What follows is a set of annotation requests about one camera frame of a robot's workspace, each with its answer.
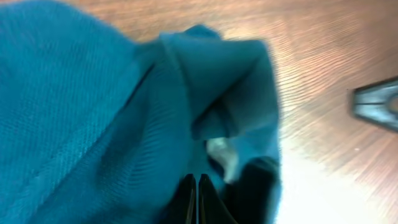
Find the garment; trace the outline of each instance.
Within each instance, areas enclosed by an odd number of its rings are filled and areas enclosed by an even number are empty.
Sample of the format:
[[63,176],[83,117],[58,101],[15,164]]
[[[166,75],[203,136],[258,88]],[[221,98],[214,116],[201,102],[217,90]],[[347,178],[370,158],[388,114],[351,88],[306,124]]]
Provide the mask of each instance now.
[[261,41],[138,44],[64,3],[2,5],[0,223],[153,223],[186,174],[223,188],[207,139],[279,164],[277,105]]

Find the wooden table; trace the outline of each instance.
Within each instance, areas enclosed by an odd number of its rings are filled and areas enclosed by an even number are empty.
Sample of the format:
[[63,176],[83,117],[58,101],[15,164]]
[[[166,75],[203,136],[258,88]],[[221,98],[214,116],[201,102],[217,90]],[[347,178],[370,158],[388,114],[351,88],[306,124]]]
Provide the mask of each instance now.
[[284,111],[278,223],[398,223],[398,135],[348,113],[350,90],[398,75],[397,1],[69,2],[138,41],[197,23],[267,41]]

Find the brown wood grain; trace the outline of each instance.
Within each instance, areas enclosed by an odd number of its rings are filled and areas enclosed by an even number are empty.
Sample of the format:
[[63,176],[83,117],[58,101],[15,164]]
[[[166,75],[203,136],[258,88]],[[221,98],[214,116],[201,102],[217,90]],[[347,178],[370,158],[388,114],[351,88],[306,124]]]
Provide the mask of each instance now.
[[69,3],[138,41],[197,23],[228,39],[266,40],[284,111],[278,222],[398,223],[398,135],[348,113],[350,90],[398,75],[397,1]]

